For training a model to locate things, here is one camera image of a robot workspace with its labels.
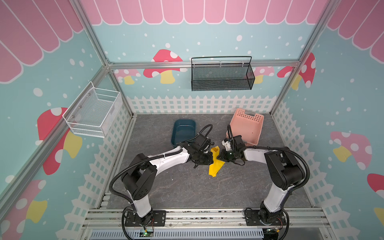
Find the dark teal plastic tub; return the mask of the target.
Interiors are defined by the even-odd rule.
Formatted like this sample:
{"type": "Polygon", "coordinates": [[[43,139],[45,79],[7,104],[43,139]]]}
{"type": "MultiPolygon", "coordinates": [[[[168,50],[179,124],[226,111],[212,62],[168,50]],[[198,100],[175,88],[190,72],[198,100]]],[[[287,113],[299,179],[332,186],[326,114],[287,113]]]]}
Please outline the dark teal plastic tub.
{"type": "Polygon", "coordinates": [[[196,122],[194,120],[176,120],[173,127],[171,144],[176,147],[178,143],[189,140],[196,135],[196,122]]]}

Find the yellow paper napkin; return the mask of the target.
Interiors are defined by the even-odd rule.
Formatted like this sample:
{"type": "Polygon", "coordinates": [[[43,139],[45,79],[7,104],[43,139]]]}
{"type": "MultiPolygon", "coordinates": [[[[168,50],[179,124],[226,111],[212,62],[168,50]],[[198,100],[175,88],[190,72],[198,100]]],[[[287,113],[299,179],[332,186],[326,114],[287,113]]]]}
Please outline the yellow paper napkin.
{"type": "Polygon", "coordinates": [[[218,159],[218,156],[220,155],[220,148],[219,148],[219,146],[211,148],[211,152],[213,154],[213,161],[214,162],[209,166],[209,175],[212,176],[212,177],[216,177],[217,173],[223,167],[225,162],[223,162],[223,161],[218,159]]]}

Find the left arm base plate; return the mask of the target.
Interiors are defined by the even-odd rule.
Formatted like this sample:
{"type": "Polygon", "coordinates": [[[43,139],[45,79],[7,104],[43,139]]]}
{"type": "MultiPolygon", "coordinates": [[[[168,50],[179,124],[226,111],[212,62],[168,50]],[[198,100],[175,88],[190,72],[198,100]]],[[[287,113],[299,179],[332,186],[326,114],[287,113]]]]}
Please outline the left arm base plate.
{"type": "Polygon", "coordinates": [[[150,211],[144,217],[139,217],[137,214],[134,214],[132,211],[128,210],[125,214],[124,226],[125,227],[164,227],[166,220],[166,211],[150,211]]]}

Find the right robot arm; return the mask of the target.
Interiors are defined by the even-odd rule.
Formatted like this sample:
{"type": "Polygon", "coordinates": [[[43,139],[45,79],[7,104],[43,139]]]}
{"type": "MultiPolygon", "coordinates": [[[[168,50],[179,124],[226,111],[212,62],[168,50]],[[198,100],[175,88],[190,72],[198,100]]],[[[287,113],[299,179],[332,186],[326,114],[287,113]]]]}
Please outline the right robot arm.
{"type": "Polygon", "coordinates": [[[310,179],[307,162],[288,147],[246,146],[241,136],[222,141],[224,150],[219,155],[223,162],[258,162],[266,164],[272,180],[271,189],[262,201],[257,216],[245,210],[246,217],[257,219],[263,225],[272,225],[284,215],[284,205],[289,196],[303,187],[310,179]]]}

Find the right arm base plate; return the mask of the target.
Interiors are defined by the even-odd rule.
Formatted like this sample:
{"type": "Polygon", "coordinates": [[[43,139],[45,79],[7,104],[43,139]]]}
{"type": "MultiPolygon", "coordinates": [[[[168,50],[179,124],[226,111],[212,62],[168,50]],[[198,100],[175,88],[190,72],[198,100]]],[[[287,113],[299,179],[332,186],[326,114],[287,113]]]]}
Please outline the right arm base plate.
{"type": "Polygon", "coordinates": [[[269,212],[267,209],[251,209],[244,210],[247,226],[278,226],[282,227],[287,224],[285,214],[282,210],[275,213],[269,212]]]}

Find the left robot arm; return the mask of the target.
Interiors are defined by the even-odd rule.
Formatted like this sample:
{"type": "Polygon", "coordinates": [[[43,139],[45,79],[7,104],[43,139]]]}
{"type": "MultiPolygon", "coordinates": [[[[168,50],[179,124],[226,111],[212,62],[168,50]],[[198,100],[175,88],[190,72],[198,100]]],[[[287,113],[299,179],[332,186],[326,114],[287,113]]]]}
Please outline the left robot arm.
{"type": "Polygon", "coordinates": [[[204,135],[197,135],[190,140],[178,143],[177,147],[162,154],[146,156],[138,154],[131,164],[113,177],[109,191],[130,204],[135,222],[145,226],[153,221],[154,211],[148,194],[156,176],[176,165],[193,162],[199,165],[211,165],[213,153],[210,151],[211,140],[204,135]]]}

